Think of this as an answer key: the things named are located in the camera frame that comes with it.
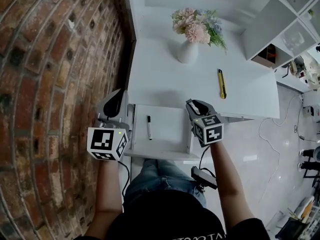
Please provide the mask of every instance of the white floor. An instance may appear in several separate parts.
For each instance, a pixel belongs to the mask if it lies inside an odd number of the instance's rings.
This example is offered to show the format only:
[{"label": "white floor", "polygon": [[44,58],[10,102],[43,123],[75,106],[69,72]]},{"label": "white floor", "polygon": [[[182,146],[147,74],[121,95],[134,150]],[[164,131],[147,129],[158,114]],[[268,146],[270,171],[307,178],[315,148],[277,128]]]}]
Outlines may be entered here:
[{"label": "white floor", "polygon": [[[284,120],[290,99],[296,92],[278,86],[278,94],[280,119],[275,121],[280,124]],[[297,170],[297,164],[301,160],[298,156],[299,150],[317,146],[315,142],[300,140],[294,133],[294,125],[297,124],[301,104],[301,100],[296,96],[288,109],[287,119],[281,127],[276,126],[272,119],[267,119],[261,127],[261,135],[280,152],[280,158],[279,154],[259,137],[259,126],[263,120],[225,125],[223,143],[240,174],[246,199],[252,212],[265,225],[277,211],[286,214],[288,208],[294,211],[300,201],[312,192],[313,179],[303,179],[304,172]],[[317,131],[317,124],[312,122],[311,118],[304,118],[301,111],[299,134],[306,139],[317,140]],[[138,165],[139,161],[135,163],[135,159],[132,159],[132,179],[141,169]],[[198,163],[190,164],[183,161],[175,163],[188,175],[190,175],[192,166],[198,166]],[[214,170],[209,152],[205,154],[202,163],[210,170]],[[205,197],[207,208],[223,222],[218,191],[207,187]]]}]

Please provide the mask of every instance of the white desk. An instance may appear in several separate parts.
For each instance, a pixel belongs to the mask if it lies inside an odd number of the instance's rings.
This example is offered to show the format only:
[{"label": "white desk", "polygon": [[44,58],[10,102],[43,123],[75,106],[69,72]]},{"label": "white desk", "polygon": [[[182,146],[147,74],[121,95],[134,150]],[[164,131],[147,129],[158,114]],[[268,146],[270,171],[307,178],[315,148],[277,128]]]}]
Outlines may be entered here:
[{"label": "white desk", "polygon": [[[226,32],[221,49],[199,45],[194,64],[182,64],[177,48],[181,35],[137,40],[128,83],[129,103],[185,108],[186,100],[205,101],[222,116],[248,119],[279,118],[275,74],[243,55],[241,36]],[[220,98],[217,69],[224,74],[226,99]]]}]

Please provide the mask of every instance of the black device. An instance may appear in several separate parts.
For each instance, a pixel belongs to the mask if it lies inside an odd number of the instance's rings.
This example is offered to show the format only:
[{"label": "black device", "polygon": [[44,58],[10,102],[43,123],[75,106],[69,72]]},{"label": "black device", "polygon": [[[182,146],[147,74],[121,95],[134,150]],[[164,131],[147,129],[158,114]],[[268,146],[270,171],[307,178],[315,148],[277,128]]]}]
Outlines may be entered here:
[{"label": "black device", "polygon": [[214,190],[216,190],[218,187],[216,178],[203,172],[202,170],[198,169],[196,166],[193,166],[191,168],[191,177],[199,184],[202,190],[204,187],[210,187]]}]

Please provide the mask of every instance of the white cube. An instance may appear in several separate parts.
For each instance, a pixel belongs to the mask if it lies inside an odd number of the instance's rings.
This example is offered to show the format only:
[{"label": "white cube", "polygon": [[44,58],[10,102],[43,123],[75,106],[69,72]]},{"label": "white cube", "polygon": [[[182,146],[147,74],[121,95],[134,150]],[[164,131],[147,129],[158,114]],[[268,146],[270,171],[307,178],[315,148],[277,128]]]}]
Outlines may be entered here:
[{"label": "white cube", "polygon": [[95,159],[119,161],[128,142],[125,129],[89,127],[86,150]]},{"label": "white cube", "polygon": [[204,145],[223,140],[224,123],[216,114],[194,119],[193,122],[194,134]]}]

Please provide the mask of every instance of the yellow utility knife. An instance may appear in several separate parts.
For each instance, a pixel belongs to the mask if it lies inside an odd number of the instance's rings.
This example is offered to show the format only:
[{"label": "yellow utility knife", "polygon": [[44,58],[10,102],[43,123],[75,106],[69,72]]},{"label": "yellow utility knife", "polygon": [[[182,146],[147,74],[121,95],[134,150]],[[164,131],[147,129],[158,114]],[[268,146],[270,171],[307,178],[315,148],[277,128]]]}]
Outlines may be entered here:
[{"label": "yellow utility knife", "polygon": [[219,84],[220,84],[220,97],[221,99],[225,99],[227,97],[227,92],[226,92],[224,74],[222,73],[221,69],[218,69],[218,77],[219,77]]}]

